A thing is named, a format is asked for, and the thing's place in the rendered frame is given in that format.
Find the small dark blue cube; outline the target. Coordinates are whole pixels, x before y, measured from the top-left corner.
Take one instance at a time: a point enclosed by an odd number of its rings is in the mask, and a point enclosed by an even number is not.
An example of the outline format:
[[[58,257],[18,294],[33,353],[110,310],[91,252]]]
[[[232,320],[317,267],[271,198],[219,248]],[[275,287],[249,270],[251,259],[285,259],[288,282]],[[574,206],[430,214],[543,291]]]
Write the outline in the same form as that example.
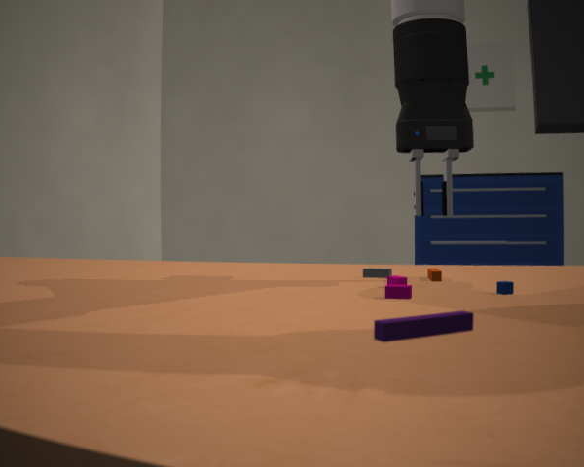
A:
[[[497,282],[497,294],[509,295],[513,294],[514,282],[511,281],[498,281]]]

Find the dark purple rod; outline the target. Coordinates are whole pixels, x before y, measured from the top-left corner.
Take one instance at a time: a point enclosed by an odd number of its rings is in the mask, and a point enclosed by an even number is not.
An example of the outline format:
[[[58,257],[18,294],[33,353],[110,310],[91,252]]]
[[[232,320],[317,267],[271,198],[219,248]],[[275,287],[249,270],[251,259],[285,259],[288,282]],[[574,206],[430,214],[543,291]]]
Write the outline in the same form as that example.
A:
[[[400,341],[473,330],[473,313],[454,311],[375,320],[374,339]]]

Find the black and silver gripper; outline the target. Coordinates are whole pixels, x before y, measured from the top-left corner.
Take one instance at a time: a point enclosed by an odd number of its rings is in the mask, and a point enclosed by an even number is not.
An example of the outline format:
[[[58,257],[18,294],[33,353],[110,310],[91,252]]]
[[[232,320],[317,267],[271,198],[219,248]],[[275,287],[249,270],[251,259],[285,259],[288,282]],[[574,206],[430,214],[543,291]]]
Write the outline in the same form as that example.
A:
[[[414,162],[415,216],[423,216],[423,153],[444,153],[443,216],[453,215],[452,161],[473,145],[463,0],[391,0],[395,86],[401,111],[396,151]],[[401,24],[400,24],[401,23]],[[399,25],[398,25],[399,24]]]

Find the grey rod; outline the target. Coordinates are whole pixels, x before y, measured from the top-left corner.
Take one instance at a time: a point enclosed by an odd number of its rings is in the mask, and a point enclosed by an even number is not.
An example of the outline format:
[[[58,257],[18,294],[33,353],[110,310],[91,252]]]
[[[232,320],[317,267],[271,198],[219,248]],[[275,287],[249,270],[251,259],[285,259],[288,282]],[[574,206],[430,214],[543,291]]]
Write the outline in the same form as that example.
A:
[[[363,277],[370,278],[387,278],[392,276],[392,269],[382,269],[382,268],[364,268]]]

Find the orange rod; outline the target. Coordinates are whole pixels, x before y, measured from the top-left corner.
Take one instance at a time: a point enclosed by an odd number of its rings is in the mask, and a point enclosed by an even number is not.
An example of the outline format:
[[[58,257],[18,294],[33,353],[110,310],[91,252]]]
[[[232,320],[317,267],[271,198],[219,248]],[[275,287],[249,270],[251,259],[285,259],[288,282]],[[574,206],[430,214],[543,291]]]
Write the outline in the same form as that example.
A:
[[[442,281],[442,272],[438,269],[428,269],[428,278],[431,281]]]

